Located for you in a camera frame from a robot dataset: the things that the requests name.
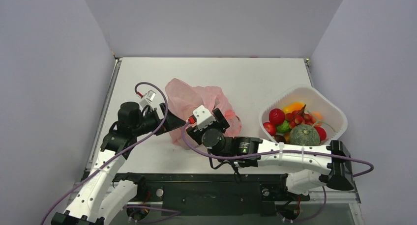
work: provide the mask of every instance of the red wire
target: red wire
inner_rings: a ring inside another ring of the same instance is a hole
[[[297,204],[297,206],[295,207],[294,210],[296,210],[297,208],[299,208],[300,204],[301,204],[301,197],[298,197],[298,204]]]
[[[148,191],[148,196],[146,197],[145,201],[142,204],[146,204],[150,199],[150,191]]]

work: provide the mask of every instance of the white tabletop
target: white tabletop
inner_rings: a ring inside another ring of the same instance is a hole
[[[304,61],[300,58],[125,57],[105,116],[99,145],[111,124],[117,121],[120,104],[128,101],[139,102],[134,93],[135,84],[150,82],[164,90],[165,85],[173,78],[183,80],[191,86],[221,87],[242,121],[240,136],[249,137],[259,137],[258,114],[263,107],[293,85],[311,85]],[[139,87],[142,93],[149,89],[152,88]],[[155,107],[159,107],[163,99],[157,95],[153,102]],[[239,171],[243,174],[276,174],[298,170],[262,167]],[[233,170],[227,165],[218,170],[211,169],[208,158],[173,145],[169,134],[163,134],[153,136],[135,147],[119,172],[197,174],[233,173]]]

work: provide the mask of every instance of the wire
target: wire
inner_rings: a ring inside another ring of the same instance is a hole
[[[186,127],[190,124],[190,122],[186,122],[186,124],[184,125],[184,127],[181,128],[181,135],[182,135],[182,140],[184,141],[184,143],[190,147],[190,149],[192,149],[193,151],[195,151],[196,153],[202,155],[202,156],[206,156],[209,158],[213,158],[213,159],[218,159],[218,160],[238,160],[238,159],[245,159],[245,158],[251,158],[251,157],[258,157],[258,156],[262,156],[262,155],[272,155],[272,154],[280,154],[280,153],[293,153],[293,154],[305,154],[305,155],[320,155],[320,156],[326,156],[326,157],[331,157],[331,158],[335,158],[335,159],[341,159],[341,160],[347,160],[347,161],[352,161],[352,162],[356,162],[356,163],[360,163],[360,164],[364,164],[364,165],[368,165],[370,168],[356,173],[353,175],[353,177],[357,177],[357,176],[361,176],[364,174],[367,174],[371,171],[374,170],[374,165],[371,164],[368,161],[364,161],[364,160],[359,160],[359,159],[353,159],[353,158],[349,158],[346,156],[341,156],[341,155],[332,155],[332,154],[326,154],[326,153],[321,153],[321,152],[314,152],[314,151],[300,151],[300,150],[274,150],[274,151],[268,151],[268,152],[261,152],[261,153],[254,153],[254,154],[247,154],[247,155],[239,155],[239,156],[217,156],[217,155],[210,155],[207,154],[205,152],[202,152],[200,150],[197,150],[195,147],[193,147],[190,142],[187,140],[187,138],[185,137],[185,129]]]
[[[237,184],[241,183],[242,182],[242,176],[239,173],[239,168],[234,166],[234,165],[232,165],[232,168],[233,168],[233,171],[235,171],[235,173],[233,173],[233,178],[235,179],[235,182]]]
[[[149,85],[154,87],[156,90],[159,91],[159,93],[161,93],[162,97],[164,98],[164,102],[165,102],[165,106],[168,106],[168,101],[167,101],[167,97],[165,96],[164,92],[162,92],[161,89],[159,89],[157,86],[155,86],[154,84],[148,83],[148,82],[141,82],[136,84],[135,86],[135,92],[136,92],[136,88],[140,85]],[[110,158],[107,162],[105,162],[102,166],[100,166],[100,168],[94,172],[92,172],[86,179],[84,179],[83,181],[81,181],[80,183],[78,183],[76,186],[74,186],[71,190],[69,190],[67,193],[65,193],[63,196],[61,196],[52,206],[51,208],[49,208],[49,210],[46,212],[45,216],[42,218],[41,221],[41,225],[43,225],[46,221],[46,219],[48,218],[48,215],[55,209],[55,207],[61,202],[63,201],[67,196],[69,196],[71,193],[73,193],[76,189],[78,189],[79,187],[81,187],[82,185],[84,185],[86,182],[88,182],[90,179],[92,179],[93,177],[95,177],[101,169],[104,169],[109,163],[111,163],[113,160],[115,160],[117,157],[119,157],[120,155],[124,154],[127,151],[132,150],[135,146],[141,144],[142,142],[146,141],[148,138],[150,138],[152,135],[154,135],[157,131],[159,131],[159,129],[162,127],[162,125],[164,124],[165,120],[167,119],[168,116],[168,108],[165,108],[165,112],[164,112],[164,117],[161,120],[161,123],[158,125],[158,127],[155,128],[155,130],[153,130],[149,135],[147,135],[146,137],[140,139],[137,143],[132,144],[131,146],[129,146],[128,148],[122,150],[121,152],[119,152],[118,154],[116,154],[115,156],[113,156],[112,158]]]
[[[143,95],[142,95],[142,93],[140,93],[139,91],[138,91],[138,87],[140,86],[141,84],[140,83],[138,83],[138,84],[136,84],[136,86],[135,86],[135,93],[136,94],[138,94],[141,98],[143,97]]]
[[[223,165],[227,164],[226,161],[219,163],[216,167],[213,166],[213,160],[211,158],[208,159],[208,161],[210,162],[210,167],[214,170],[219,169],[220,167],[222,167]]]
[[[297,208],[299,208],[300,204],[301,204],[301,197],[298,197],[298,204],[297,204],[297,206],[295,207],[294,210],[296,210]]]
[[[319,211],[317,211],[315,214],[313,214],[313,215],[311,215],[311,216],[308,216],[308,217],[306,217],[306,218],[296,219],[296,220],[289,220],[289,219],[284,218],[284,216],[282,216],[279,212],[278,212],[278,214],[279,214],[281,217],[283,217],[283,221],[287,221],[287,222],[291,222],[291,223],[300,223],[300,222],[305,222],[305,221],[307,221],[307,220],[310,220],[310,219],[313,219],[313,218],[317,217],[319,214],[321,214],[321,213],[323,212],[323,210],[324,210],[324,209],[325,209],[325,207],[326,207],[326,203],[327,203],[327,194],[326,194],[326,190],[325,190],[325,187],[322,187],[322,188],[323,188],[323,193],[324,193],[324,195],[325,195],[325,200],[323,201],[323,205],[320,207]]]
[[[150,113],[150,105],[146,105],[142,110],[142,115],[145,116],[146,114]]]
[[[162,209],[162,208],[155,208],[155,207],[142,206],[142,205],[126,205],[126,206],[125,206],[125,207],[123,207],[123,208],[125,208],[125,209],[130,209],[130,208],[139,208],[139,209],[149,209],[149,210],[157,210],[157,211],[162,211],[162,212],[174,213],[174,214],[172,214],[172,215],[170,215],[170,216],[168,216],[168,217],[165,217],[165,218],[160,218],[160,219],[157,219],[157,220],[154,220],[154,221],[138,221],[138,222],[139,222],[139,223],[141,223],[141,224],[153,224],[153,223],[157,223],[157,222],[160,222],[160,221],[164,221],[164,220],[170,219],[170,218],[172,218],[172,217],[175,217],[175,216],[178,216],[178,215],[180,215],[180,214],[181,214],[181,212],[180,212],[180,211],[178,211],[178,210]]]
[[[146,204],[150,199],[150,191],[148,191],[148,196],[146,197],[145,201],[142,203],[143,205]]]

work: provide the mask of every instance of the cable tie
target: cable tie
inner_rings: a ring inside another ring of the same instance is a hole
[[[301,165],[302,165],[302,169],[304,168],[304,146],[301,147]]]
[[[283,154],[282,150],[283,149],[284,149],[284,143],[283,142],[280,142],[279,143],[279,162],[278,162],[278,165],[279,166],[282,165],[282,154]]]

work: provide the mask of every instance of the bolt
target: bolt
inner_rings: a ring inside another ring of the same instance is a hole
[[[262,189],[262,194],[267,197],[269,196],[269,190],[267,188]]]
[[[156,190],[156,196],[157,197],[161,197],[163,194],[164,194],[164,190],[163,189]]]

